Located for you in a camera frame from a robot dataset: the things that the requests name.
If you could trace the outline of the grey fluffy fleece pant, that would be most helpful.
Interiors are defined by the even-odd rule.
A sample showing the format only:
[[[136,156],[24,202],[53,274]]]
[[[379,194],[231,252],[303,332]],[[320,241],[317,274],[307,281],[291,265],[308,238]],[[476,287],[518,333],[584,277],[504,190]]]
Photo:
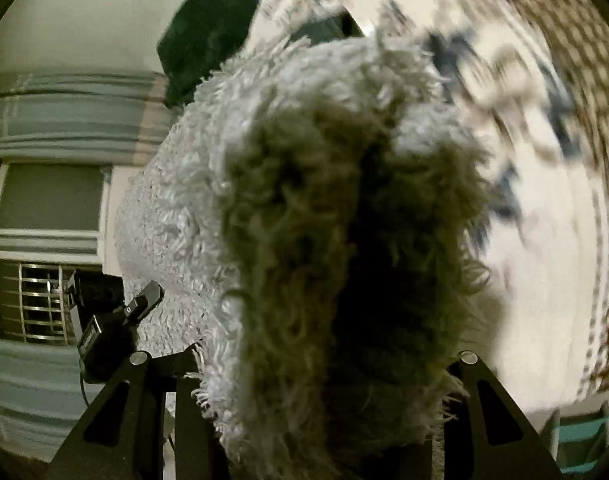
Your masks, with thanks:
[[[141,345],[195,347],[234,478],[380,479],[437,432],[486,161],[411,39],[279,42],[199,84],[116,245],[128,292],[166,294]]]

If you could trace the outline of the teal plastic stool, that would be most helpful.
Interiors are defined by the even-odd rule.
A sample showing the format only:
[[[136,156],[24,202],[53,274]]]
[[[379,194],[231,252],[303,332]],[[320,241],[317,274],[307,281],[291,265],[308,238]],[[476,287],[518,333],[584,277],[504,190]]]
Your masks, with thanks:
[[[541,438],[565,477],[586,477],[609,452],[609,402],[582,414],[563,414],[556,408]]]

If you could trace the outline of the window with metal grille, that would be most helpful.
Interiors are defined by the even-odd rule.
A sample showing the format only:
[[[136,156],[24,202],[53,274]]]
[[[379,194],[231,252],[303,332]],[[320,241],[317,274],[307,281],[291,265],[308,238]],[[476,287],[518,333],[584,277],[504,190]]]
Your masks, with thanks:
[[[98,271],[108,166],[0,162],[0,339],[74,343],[66,284]]]

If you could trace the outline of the grey striped curtain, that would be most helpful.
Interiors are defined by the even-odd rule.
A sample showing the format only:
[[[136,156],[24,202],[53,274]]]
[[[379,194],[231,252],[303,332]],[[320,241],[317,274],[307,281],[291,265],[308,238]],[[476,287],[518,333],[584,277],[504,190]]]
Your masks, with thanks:
[[[144,166],[175,123],[150,72],[0,74],[0,159]]]

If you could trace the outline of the floral cream bed blanket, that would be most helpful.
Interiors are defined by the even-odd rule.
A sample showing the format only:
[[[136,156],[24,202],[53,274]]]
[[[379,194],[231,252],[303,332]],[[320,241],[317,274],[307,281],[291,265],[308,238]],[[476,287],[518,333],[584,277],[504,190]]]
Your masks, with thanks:
[[[539,412],[609,388],[609,26],[591,0],[260,0],[249,46],[347,12],[412,32],[490,152],[473,244],[502,309],[479,351]]]

